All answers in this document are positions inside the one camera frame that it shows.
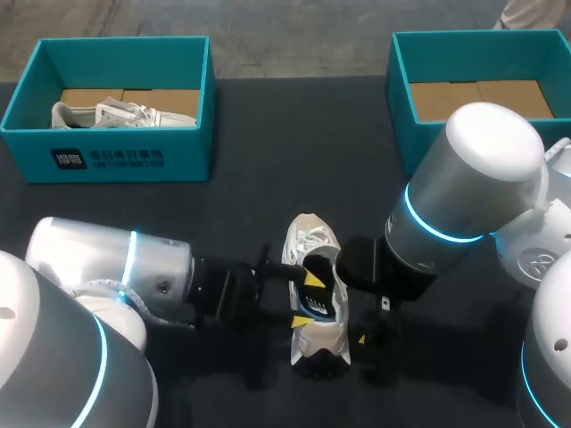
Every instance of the sneaker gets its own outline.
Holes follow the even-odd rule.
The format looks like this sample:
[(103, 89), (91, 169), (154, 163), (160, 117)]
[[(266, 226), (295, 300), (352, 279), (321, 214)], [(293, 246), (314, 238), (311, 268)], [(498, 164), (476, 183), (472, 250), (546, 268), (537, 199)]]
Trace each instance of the sneaker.
[(331, 228), (315, 214), (300, 214), (289, 226), (282, 263), (309, 272), (309, 286), (289, 283), (291, 309), (302, 320), (293, 324), (291, 364), (307, 375), (329, 377), (351, 364), (347, 286), (335, 271), (340, 250)]
[(52, 129), (195, 126), (196, 119), (190, 116), (123, 103), (111, 97), (96, 107), (70, 107), (66, 103), (56, 103), (52, 108)]

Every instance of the paper packaging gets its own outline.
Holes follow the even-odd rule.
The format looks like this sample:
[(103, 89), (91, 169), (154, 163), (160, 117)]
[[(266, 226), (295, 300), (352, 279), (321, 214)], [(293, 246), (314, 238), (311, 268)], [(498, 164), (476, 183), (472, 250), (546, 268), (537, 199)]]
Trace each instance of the paper packaging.
[(535, 80), (411, 83), (410, 90), (423, 122), (447, 120), (462, 105), (478, 101), (503, 105), (527, 119), (553, 119)]
[(477, 82), (484, 101), (508, 107), (527, 119), (553, 119), (536, 80)]
[(200, 107), (200, 90), (194, 89), (64, 89), (60, 101), (70, 107), (95, 107), (108, 96), (124, 103), (185, 114), (195, 119)]
[(70, 107), (95, 107), (110, 96), (116, 100), (123, 97), (122, 89), (63, 89), (60, 101)]
[(462, 105), (482, 101), (476, 83), (412, 83), (410, 90), (424, 122), (447, 120)]
[(158, 111), (185, 114), (198, 119), (200, 91), (194, 89), (153, 89), (146, 91), (126, 89), (123, 93), (123, 102), (153, 107)]

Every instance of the cardboard box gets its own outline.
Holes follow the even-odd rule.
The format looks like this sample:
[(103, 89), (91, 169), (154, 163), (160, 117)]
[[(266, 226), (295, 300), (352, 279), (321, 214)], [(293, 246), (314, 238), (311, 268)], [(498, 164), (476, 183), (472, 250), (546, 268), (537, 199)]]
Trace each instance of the cardboard box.
[[(546, 148), (571, 136), (571, 50), (560, 31), (394, 33), (386, 97), (407, 175), (415, 172), (459, 100), (451, 92), (460, 86), (446, 89), (442, 82), (472, 82), (462, 87), (467, 89), (466, 100), (475, 97), (476, 84), (482, 101), (506, 105), (532, 118), (529, 122)], [(438, 84), (437, 94), (445, 99), (416, 102), (417, 84)], [(432, 89), (422, 91), (430, 94)], [(430, 111), (431, 103), (440, 119)]]
[[(157, 88), (173, 90), (171, 95), (192, 91), (178, 103), (184, 109), (194, 106), (196, 127), (49, 129), (52, 107), (61, 97), (75, 106), (93, 106), (109, 90), (152, 93)], [(215, 92), (207, 37), (42, 39), (0, 133), (29, 183), (205, 181)]]

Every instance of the person's leg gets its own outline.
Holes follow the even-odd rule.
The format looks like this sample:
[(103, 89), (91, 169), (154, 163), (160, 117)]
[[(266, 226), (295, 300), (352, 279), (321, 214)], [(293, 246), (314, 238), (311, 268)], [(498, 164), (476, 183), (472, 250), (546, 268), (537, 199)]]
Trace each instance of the person's leg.
[(553, 29), (567, 0), (508, 0), (495, 29)]

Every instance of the blue led light ring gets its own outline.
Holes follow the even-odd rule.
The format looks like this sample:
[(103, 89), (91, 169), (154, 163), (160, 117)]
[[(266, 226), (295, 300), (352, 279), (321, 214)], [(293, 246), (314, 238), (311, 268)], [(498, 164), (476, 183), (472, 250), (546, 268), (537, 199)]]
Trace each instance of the blue led light ring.
[(545, 419), (547, 419), (547, 421), (551, 424), (551, 426), (553, 426), (554, 428), (559, 428), (559, 425), (555, 424), (553, 422), (553, 420), (547, 415), (547, 413), (545, 413), (545, 410), (543, 410), (542, 407), (539, 405), (539, 403), (537, 402), (537, 399), (535, 399), (535, 396), (534, 396), (534, 393), (532, 392), (532, 389), (529, 387), (529, 382), (527, 381), (527, 376), (525, 375), (524, 345), (523, 344), (521, 345), (521, 373), (524, 376), (524, 383), (525, 383), (525, 386), (527, 388), (527, 392), (529, 392), (529, 396), (534, 401), (534, 404), (537, 406), (538, 410), (542, 413), (542, 415), (545, 417)]
[(121, 283), (125, 286), (131, 279), (131, 271), (133, 270), (133, 264), (135, 263), (135, 252), (137, 249), (137, 232), (132, 231), (131, 236), (128, 240), (127, 249), (127, 260), (125, 261), (125, 270), (123, 270), (123, 277), (121, 278)]
[(476, 236), (475, 238), (455, 238), (454, 236), (445, 235), (442, 232), (439, 232), (438, 230), (436, 230), (433, 227), (431, 227), (430, 225), (428, 225), (422, 218), (420, 218), (420, 216), (417, 214), (417, 212), (414, 211), (414, 209), (412, 208), (412, 204), (410, 203), (410, 199), (409, 199), (409, 185), (410, 185), (410, 183), (407, 184), (407, 187), (404, 190), (404, 201), (407, 203), (407, 208), (409, 209), (409, 212), (412, 215), (412, 217), (426, 231), (430, 232), (434, 236), (438, 236), (439, 238), (441, 238), (445, 241), (450, 241), (451, 243), (473, 243), (473, 242), (475, 242), (479, 239), (482, 239), (484, 237), (483, 235), (480, 235), (480, 236)]
[(99, 363), (99, 372), (97, 373), (97, 378), (95, 379), (95, 385), (91, 394), (89, 394), (89, 398), (87, 399), (86, 405), (79, 413), (78, 418), (73, 423), (71, 428), (79, 428), (87, 419), (89, 412), (93, 408), (95, 401), (97, 400), (97, 396), (99, 395), (99, 391), (101, 390), (101, 386), (103, 385), (103, 379), (105, 377), (105, 371), (107, 370), (107, 338), (105, 337), (105, 331), (103, 330), (103, 326), (97, 319), (95, 315), (93, 315), (95, 319), (95, 323), (97, 324), (97, 329), (99, 330), (99, 335), (101, 336), (101, 362)]

